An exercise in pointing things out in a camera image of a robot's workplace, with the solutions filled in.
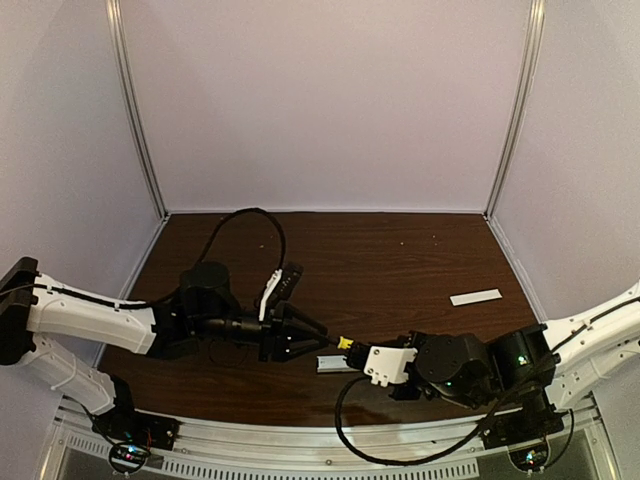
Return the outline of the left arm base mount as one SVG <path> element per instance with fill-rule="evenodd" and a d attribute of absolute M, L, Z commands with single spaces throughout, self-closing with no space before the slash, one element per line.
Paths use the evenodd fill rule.
<path fill-rule="evenodd" d="M 171 451 L 181 422 L 175 418 L 112 409 L 94 416 L 93 430 L 112 440 L 130 441 L 136 445 Z"/>

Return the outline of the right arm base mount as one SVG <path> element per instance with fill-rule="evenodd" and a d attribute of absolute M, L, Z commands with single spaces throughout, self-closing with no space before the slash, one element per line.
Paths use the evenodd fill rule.
<path fill-rule="evenodd" d="M 490 450 L 543 439 L 564 429 L 564 416 L 565 413 L 550 408 L 535 410 L 529 407 L 496 415 L 481 430 L 483 447 Z"/>

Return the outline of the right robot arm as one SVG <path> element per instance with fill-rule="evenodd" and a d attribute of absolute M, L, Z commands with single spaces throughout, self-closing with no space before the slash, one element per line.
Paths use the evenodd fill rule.
<path fill-rule="evenodd" d="M 398 400 L 440 398 L 469 409 L 541 402 L 564 412 L 639 355 L 639 286 L 589 310 L 483 342 L 412 332 L 383 345 L 342 337 L 349 367 Z"/>

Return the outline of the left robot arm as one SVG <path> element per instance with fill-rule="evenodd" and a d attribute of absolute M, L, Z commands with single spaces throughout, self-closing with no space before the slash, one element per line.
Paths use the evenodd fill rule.
<path fill-rule="evenodd" d="M 197 352 L 206 339 L 255 345 L 262 361 L 286 362 L 331 342 L 327 328 L 289 298 L 302 268 L 289 263 L 268 280 L 256 310 L 243 309 L 231 291 L 228 268 L 198 263 L 177 289 L 155 302 L 133 302 L 68 287 L 23 257 L 1 279 L 1 363 L 28 366 L 54 390 L 86 410 L 94 430 L 109 439 L 168 448 L 174 420 L 140 413 L 128 384 L 91 368 L 49 339 L 84 338 L 160 360 Z"/>

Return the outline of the white remote control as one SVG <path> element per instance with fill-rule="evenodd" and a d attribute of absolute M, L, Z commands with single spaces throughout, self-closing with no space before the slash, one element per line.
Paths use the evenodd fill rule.
<path fill-rule="evenodd" d="M 347 364 L 345 355 L 319 355 L 316 357 L 316 373 L 354 373 L 355 369 Z"/>

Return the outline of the white battery cover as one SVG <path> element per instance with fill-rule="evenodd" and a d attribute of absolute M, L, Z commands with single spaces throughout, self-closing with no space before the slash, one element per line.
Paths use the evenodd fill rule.
<path fill-rule="evenodd" d="M 465 294 L 452 295 L 450 302 L 454 307 L 489 302 L 502 299 L 499 289 L 489 289 Z"/>

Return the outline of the yellow handled screwdriver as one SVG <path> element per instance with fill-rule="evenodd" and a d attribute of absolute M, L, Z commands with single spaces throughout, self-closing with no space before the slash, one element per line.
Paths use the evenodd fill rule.
<path fill-rule="evenodd" d="M 354 344 L 354 340 L 344 336 L 331 337 L 324 335 L 319 338 L 319 343 L 322 348 L 331 347 L 338 350 L 349 350 Z"/>

